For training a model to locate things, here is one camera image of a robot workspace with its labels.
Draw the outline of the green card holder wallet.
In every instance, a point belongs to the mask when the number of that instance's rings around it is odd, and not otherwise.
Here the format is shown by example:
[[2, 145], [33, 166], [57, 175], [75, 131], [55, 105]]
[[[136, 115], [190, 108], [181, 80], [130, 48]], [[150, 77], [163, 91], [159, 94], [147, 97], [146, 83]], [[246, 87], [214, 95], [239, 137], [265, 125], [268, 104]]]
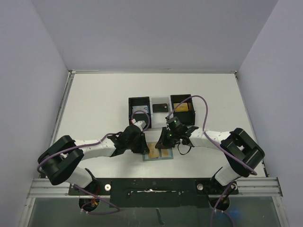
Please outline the green card holder wallet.
[[172, 149], [151, 149], [148, 154], [143, 155], [143, 161], [160, 161], [173, 159]]

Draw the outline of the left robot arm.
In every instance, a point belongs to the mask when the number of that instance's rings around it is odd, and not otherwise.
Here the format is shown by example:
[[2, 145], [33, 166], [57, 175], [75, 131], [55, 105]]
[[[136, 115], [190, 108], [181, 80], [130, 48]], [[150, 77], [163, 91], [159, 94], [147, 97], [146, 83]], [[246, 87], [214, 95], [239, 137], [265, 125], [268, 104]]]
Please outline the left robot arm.
[[145, 122], [138, 121], [123, 132], [108, 133], [100, 140], [73, 140], [62, 136], [38, 158], [37, 170], [50, 180], [52, 185], [63, 182], [75, 184], [85, 194], [96, 190], [96, 182], [88, 169], [80, 168], [80, 161], [97, 157], [115, 157], [126, 150], [133, 153], [149, 152], [145, 134]]

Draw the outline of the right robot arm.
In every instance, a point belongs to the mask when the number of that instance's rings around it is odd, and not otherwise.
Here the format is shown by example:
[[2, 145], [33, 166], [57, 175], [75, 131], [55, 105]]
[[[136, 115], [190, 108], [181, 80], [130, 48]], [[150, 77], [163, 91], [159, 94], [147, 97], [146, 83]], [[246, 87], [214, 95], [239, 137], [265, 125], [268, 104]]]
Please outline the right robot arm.
[[215, 193], [222, 193], [230, 182], [240, 177], [256, 175], [254, 169], [265, 157], [263, 149], [242, 128], [208, 131], [197, 126], [187, 127], [173, 117], [162, 128], [155, 148], [170, 149], [180, 144], [190, 148], [213, 148], [224, 153], [228, 164], [221, 167], [211, 181], [211, 189]]

